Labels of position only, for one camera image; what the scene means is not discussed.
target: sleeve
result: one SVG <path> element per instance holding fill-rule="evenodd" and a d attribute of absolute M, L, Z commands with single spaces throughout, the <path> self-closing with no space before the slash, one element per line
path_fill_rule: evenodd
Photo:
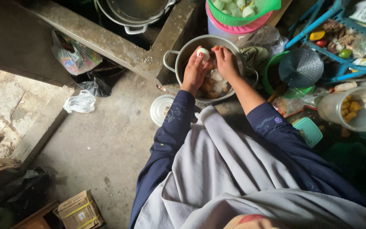
<path fill-rule="evenodd" d="M 269 103 L 263 103 L 247 114 L 254 131 L 276 146 L 271 152 L 280 160 L 302 190 L 341 197 L 366 207 L 366 199 L 319 155 L 312 152 L 299 130 L 286 121 Z"/>
<path fill-rule="evenodd" d="M 134 227 L 141 208 L 152 191 L 172 170 L 175 155 L 190 130 L 195 103 L 195 98 L 189 92 L 179 91 L 162 126 L 156 131 L 149 160 L 138 175 L 129 228 Z"/>

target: concrete ledge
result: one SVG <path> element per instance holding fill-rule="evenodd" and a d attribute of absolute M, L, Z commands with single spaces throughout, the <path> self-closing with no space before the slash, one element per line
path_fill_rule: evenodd
<path fill-rule="evenodd" d="M 52 97 L 35 120 L 32 128 L 10 156 L 12 160 L 22 164 L 21 169 L 28 168 L 56 128 L 66 118 L 68 113 L 63 109 L 63 105 L 67 98 L 74 94 L 76 93 L 73 88 L 63 87 Z"/>
<path fill-rule="evenodd" d="M 52 1 L 32 9 L 32 12 L 105 57 L 156 84 L 163 84 L 157 79 L 164 68 L 163 55 L 175 46 L 195 6 L 189 0 L 177 3 L 149 51 Z"/>

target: woman's left hand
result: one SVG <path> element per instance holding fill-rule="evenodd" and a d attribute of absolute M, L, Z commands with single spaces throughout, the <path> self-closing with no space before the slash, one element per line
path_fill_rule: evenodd
<path fill-rule="evenodd" d="M 203 54 L 197 57 L 197 50 L 201 48 L 199 46 L 194 53 L 190 56 L 189 62 L 187 63 L 186 70 L 183 76 L 183 83 L 180 90 L 190 92 L 196 97 L 196 92 L 203 83 L 204 76 L 210 66 L 210 61 L 203 63 Z"/>

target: white plastic bag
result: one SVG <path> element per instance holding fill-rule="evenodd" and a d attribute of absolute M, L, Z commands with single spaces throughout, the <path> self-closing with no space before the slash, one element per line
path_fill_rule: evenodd
<path fill-rule="evenodd" d="M 72 96 L 66 100 L 63 108 L 71 114 L 72 111 L 80 113 L 90 113 L 94 111 L 95 96 L 88 90 L 80 91 L 79 95 Z"/>
<path fill-rule="evenodd" d="M 251 38 L 242 46 L 260 46 L 266 48 L 269 53 L 268 58 L 272 58 L 274 55 L 283 52 L 288 41 L 287 38 L 279 34 L 278 29 L 267 24 L 254 32 Z"/>
<path fill-rule="evenodd" d="M 72 75 L 88 72 L 103 61 L 98 52 L 64 34 L 52 31 L 52 38 L 54 57 Z"/>

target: concrete floor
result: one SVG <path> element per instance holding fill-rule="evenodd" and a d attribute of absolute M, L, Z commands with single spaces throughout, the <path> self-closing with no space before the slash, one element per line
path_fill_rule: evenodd
<path fill-rule="evenodd" d="M 53 95 L 67 90 L 0 70 L 0 158 L 8 157 Z"/>
<path fill-rule="evenodd" d="M 33 164 L 52 174 L 60 201 L 91 190 L 105 228 L 129 225 L 136 178 L 158 129 L 150 105 L 165 94 L 155 86 L 126 72 L 110 97 L 97 97 L 93 112 L 69 114 Z"/>

